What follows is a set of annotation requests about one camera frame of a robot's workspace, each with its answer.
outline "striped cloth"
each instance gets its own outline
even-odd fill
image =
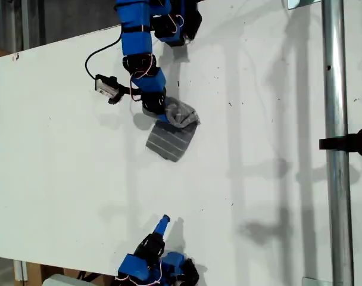
[[[170,123],[156,122],[146,146],[162,158],[177,162],[191,143],[199,117],[194,108],[175,98],[167,98],[166,116]]]

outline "white table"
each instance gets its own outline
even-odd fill
[[[153,122],[93,90],[86,57],[115,27],[0,58],[0,256],[114,275],[172,222],[167,249],[200,285],[331,281],[321,7],[209,0],[188,57],[154,39],[168,94],[202,124],[178,163],[145,148]],[[347,1],[349,131],[362,128],[362,1]],[[92,73],[127,85],[120,46]],[[362,158],[351,155],[356,285],[362,285]]]

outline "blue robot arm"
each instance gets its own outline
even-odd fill
[[[164,215],[154,232],[139,244],[134,254],[127,254],[116,277],[120,285],[171,286],[177,281],[181,282],[181,286],[197,284],[199,275],[191,259],[177,252],[161,257],[165,247],[163,235],[169,221],[170,218]]]
[[[168,122],[166,79],[152,53],[151,31],[169,46],[182,46],[185,39],[194,39],[202,22],[197,7],[200,1],[116,0],[115,9],[121,21],[123,66],[130,73],[130,87],[120,85],[115,77],[98,74],[95,89],[108,95],[110,104],[118,103],[129,93],[133,100],[142,101],[144,109]],[[138,89],[132,88],[132,82]]]

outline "silver pole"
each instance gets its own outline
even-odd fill
[[[343,0],[322,0],[326,137],[348,134]],[[349,157],[327,151],[334,286],[354,286]]]

